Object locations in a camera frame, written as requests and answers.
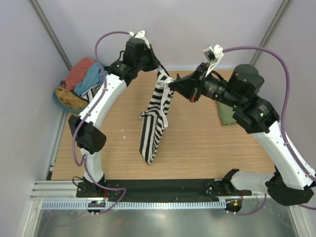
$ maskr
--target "zebra-striped garment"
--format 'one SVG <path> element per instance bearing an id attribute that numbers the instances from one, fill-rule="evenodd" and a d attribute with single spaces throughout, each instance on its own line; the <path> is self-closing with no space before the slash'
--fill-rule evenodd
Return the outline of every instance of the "zebra-striped garment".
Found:
<path id="1" fill-rule="evenodd" d="M 147 110 L 139 116 L 139 119 L 143 118 L 139 151 L 148 164 L 154 160 L 163 132 L 168 127 L 167 115 L 174 93 L 168 86 L 173 79 L 162 67 L 156 71 L 157 82 L 153 96 Z"/>
<path id="2" fill-rule="evenodd" d="M 99 89 L 101 88 L 102 83 L 96 84 L 85 91 L 80 98 L 86 100 L 88 103 L 92 101 L 95 95 L 98 93 Z"/>

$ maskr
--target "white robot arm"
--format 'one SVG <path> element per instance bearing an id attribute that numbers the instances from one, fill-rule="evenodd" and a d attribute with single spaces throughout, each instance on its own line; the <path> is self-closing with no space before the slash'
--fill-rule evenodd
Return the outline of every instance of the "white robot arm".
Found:
<path id="1" fill-rule="evenodd" d="M 287 137 L 301 165 L 294 159 L 285 143 L 279 115 L 268 101 L 257 95 L 264 79 L 251 65 L 238 65 L 227 82 L 212 70 L 223 57 L 222 48 L 211 44 L 204 51 L 209 63 L 201 63 L 190 75 L 178 78 L 169 86 L 190 102 L 201 95 L 233 108 L 233 118 L 251 134 L 272 159 L 274 173 L 247 173 L 231 170 L 223 180 L 230 181 L 237 190 L 251 190 L 269 194 L 282 205 L 307 203 L 313 196 L 315 170 L 312 169 Z"/>
<path id="2" fill-rule="evenodd" d="M 83 194 L 95 193 L 98 196 L 98 193 L 103 192 L 93 184 L 93 181 L 100 185 L 105 184 L 105 175 L 101 166 L 101 149 L 106 143 L 106 136 L 99 130 L 104 117 L 118 96 L 137 77 L 139 71 L 152 71 L 160 65 L 145 37 L 145 31 L 139 31 L 137 34 L 130 32 L 129 37 L 122 61 L 115 61 L 108 69 L 106 84 L 101 86 L 96 96 L 78 117 L 72 115 L 68 121 L 72 135 L 83 122 L 78 129 L 76 142 L 81 153 L 86 156 L 86 165 L 89 170 L 89 175 L 85 172 L 83 177 L 84 188 L 91 189 L 91 192 L 83 190 Z"/>

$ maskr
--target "pile of clothes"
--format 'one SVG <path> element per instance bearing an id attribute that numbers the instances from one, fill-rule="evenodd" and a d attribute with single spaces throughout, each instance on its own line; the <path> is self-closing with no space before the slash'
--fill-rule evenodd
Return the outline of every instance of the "pile of clothes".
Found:
<path id="1" fill-rule="evenodd" d="M 101 88 L 103 80 L 99 64 L 90 58 L 83 58 L 60 82 L 53 92 L 53 100 L 64 110 L 79 114 Z"/>

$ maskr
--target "wooden board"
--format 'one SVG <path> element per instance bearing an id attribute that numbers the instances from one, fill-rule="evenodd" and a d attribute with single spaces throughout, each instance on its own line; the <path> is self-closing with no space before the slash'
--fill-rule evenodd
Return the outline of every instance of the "wooden board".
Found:
<path id="1" fill-rule="evenodd" d="M 185 76 L 190 72 L 171 72 Z M 231 71 L 220 71 L 228 79 Z M 190 103 L 175 93 L 155 160 L 148 165 L 139 153 L 142 121 L 156 83 L 156 73 L 140 73 L 115 101 L 103 121 L 107 136 L 102 168 L 107 179 L 222 178 L 232 168 L 273 172 L 273 163 L 258 142 L 238 125 L 221 126 L 214 101 L 201 97 Z M 72 135 L 65 124 L 52 179 L 83 176 L 71 149 Z"/>

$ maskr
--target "red cloth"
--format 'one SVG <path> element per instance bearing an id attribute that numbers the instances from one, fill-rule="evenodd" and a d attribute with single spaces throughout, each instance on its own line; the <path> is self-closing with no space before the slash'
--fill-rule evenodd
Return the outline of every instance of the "red cloth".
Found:
<path id="1" fill-rule="evenodd" d="M 83 81 L 83 78 L 88 69 L 94 63 L 95 62 L 90 58 L 81 59 L 76 65 L 71 68 L 67 78 L 63 80 L 65 84 L 63 84 L 62 86 L 65 89 L 72 91 L 78 85 L 78 83 Z"/>

